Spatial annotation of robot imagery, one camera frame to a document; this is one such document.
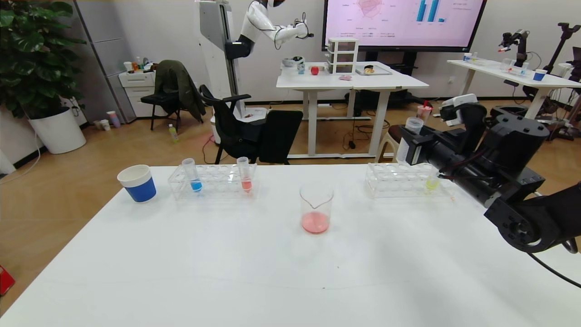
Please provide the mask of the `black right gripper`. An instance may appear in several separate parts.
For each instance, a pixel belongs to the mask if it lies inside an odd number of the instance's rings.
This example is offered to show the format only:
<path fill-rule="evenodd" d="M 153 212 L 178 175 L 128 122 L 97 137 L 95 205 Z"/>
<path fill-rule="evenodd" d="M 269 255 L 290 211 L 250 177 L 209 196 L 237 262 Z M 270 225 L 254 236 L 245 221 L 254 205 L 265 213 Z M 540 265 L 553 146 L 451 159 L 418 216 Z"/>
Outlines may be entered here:
<path fill-rule="evenodd" d="M 399 126 L 401 141 L 408 144 L 405 161 L 411 165 L 430 164 L 436 169 L 448 169 L 450 165 L 463 159 L 461 145 L 465 130 L 434 130 L 422 126 L 419 131 Z"/>

